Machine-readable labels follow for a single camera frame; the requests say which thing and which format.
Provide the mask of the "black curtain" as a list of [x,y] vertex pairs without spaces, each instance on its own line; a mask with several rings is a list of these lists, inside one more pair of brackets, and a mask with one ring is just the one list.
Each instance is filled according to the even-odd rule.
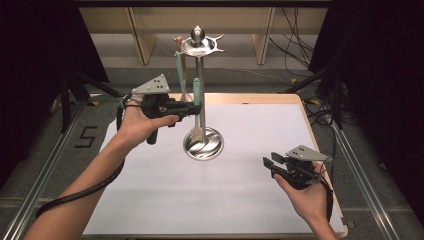
[[0,0],[0,189],[34,141],[66,72],[107,74],[73,0]]
[[350,32],[340,68],[354,111],[424,227],[424,0],[332,0],[310,70]]

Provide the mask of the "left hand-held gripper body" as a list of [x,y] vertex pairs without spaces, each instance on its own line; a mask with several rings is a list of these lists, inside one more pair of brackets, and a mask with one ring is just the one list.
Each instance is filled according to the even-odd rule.
[[131,99],[141,103],[143,114],[149,119],[175,115],[181,121],[189,114],[189,104],[169,95],[170,87],[161,74],[131,90]]

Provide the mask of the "green-handled pastry brush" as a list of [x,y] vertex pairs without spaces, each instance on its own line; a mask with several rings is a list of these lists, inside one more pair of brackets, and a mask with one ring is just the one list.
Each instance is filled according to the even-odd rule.
[[[198,78],[195,78],[193,80],[193,102],[195,106],[199,106],[201,103],[201,96],[200,96],[200,80]],[[193,142],[203,142],[204,136],[203,136],[203,129],[200,126],[200,115],[195,115],[195,125],[191,130],[191,140]]]

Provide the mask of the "green-handled spatula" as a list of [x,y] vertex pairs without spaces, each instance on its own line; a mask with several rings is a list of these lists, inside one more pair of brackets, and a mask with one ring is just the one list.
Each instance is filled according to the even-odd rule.
[[175,52],[175,61],[176,61],[176,69],[177,69],[178,80],[180,84],[180,90],[181,90],[180,100],[183,102],[187,102],[188,100],[191,100],[191,96],[187,94],[181,54],[178,51]]

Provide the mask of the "person's left hand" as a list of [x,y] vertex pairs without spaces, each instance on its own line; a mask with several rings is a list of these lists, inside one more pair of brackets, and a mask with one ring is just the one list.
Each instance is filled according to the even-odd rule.
[[128,100],[125,104],[123,120],[117,135],[133,149],[144,142],[155,130],[173,125],[178,120],[179,117],[176,115],[150,119],[142,112],[139,101]]

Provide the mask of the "steel utensil stand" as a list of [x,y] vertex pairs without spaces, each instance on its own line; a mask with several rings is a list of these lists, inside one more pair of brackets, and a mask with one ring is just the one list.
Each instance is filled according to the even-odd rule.
[[203,129],[203,142],[193,142],[191,140],[191,130],[183,140],[183,150],[192,159],[197,161],[209,161],[216,158],[224,148],[224,138],[215,129],[206,125],[206,104],[205,104],[205,81],[204,81],[204,58],[214,52],[221,52],[217,47],[217,41],[222,36],[209,37],[200,26],[195,26],[190,33],[190,37],[183,40],[181,53],[195,59],[196,75],[200,80],[200,96],[202,109],[200,115],[200,126]]

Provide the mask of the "black tripod stand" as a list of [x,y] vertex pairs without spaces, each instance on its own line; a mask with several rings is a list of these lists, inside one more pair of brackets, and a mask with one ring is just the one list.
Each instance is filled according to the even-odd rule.
[[330,97],[332,101],[331,105],[331,117],[338,128],[342,127],[341,120],[341,81],[340,73],[337,66],[331,66],[328,64],[321,70],[317,71],[313,75],[307,77],[300,83],[290,87],[283,91],[283,94],[293,94],[306,86],[312,84],[316,80],[321,80],[317,87],[316,93],[320,96]]
[[71,104],[69,94],[72,94],[78,102],[90,98],[85,84],[91,85],[113,97],[121,97],[122,94],[104,83],[95,80],[88,74],[80,71],[68,71],[60,80],[60,99],[62,103],[62,132],[65,132],[71,124]]

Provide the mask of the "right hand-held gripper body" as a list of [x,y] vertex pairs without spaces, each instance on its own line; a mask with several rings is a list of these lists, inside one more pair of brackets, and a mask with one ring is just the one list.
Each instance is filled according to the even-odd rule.
[[304,145],[299,145],[286,152],[286,162],[282,168],[275,166],[273,171],[282,176],[293,188],[303,190],[313,183],[320,182],[322,170],[315,171],[313,162],[324,163],[330,157]]

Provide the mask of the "wooden-handled wire whisk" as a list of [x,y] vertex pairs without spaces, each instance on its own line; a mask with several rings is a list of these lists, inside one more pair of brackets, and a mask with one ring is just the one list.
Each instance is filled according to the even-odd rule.
[[184,71],[184,78],[185,78],[185,82],[187,79],[187,69],[186,69],[186,61],[185,61],[185,56],[181,53],[182,50],[182,42],[183,42],[183,38],[181,36],[178,36],[175,40],[175,44],[176,44],[176,51],[178,51],[181,54],[181,59],[182,59],[182,66],[183,66],[183,71]]

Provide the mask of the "aluminium floor rail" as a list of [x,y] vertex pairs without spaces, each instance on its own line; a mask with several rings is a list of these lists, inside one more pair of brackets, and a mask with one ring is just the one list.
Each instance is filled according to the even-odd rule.
[[0,220],[5,223],[0,227],[0,240],[19,240],[23,235],[85,106],[85,101],[71,106],[71,120],[65,129],[57,110],[42,126],[28,158],[18,165],[0,191]]
[[368,205],[371,214],[373,215],[373,218],[383,238],[385,240],[400,240],[391,218],[389,217],[386,209],[377,196],[370,180],[366,176],[366,173],[363,170],[345,133],[339,129],[336,123],[331,123],[330,126],[334,131],[336,141],[341,148],[352,175],[364,197],[365,202]]

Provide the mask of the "light wooden shelf unit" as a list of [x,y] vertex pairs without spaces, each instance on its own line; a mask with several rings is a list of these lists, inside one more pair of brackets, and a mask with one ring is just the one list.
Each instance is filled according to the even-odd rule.
[[188,34],[195,26],[208,35],[249,34],[257,63],[263,65],[271,34],[317,35],[325,8],[300,7],[81,7],[91,34],[130,34],[139,62],[149,63],[159,34]]

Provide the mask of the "white paper sheet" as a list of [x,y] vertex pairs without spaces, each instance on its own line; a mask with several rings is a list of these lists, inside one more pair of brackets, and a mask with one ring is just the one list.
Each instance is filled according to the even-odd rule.
[[127,156],[103,193],[86,236],[307,234],[308,225],[272,179],[263,160],[314,141],[298,104],[211,104],[208,126],[224,148],[210,161],[183,150],[193,119],[162,128],[153,145]]

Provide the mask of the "person's right hand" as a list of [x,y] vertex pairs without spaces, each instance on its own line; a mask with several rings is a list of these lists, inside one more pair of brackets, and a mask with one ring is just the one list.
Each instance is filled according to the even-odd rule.
[[309,185],[303,190],[297,190],[282,176],[274,174],[273,177],[287,194],[296,213],[308,225],[329,223],[327,219],[327,191],[321,183]]

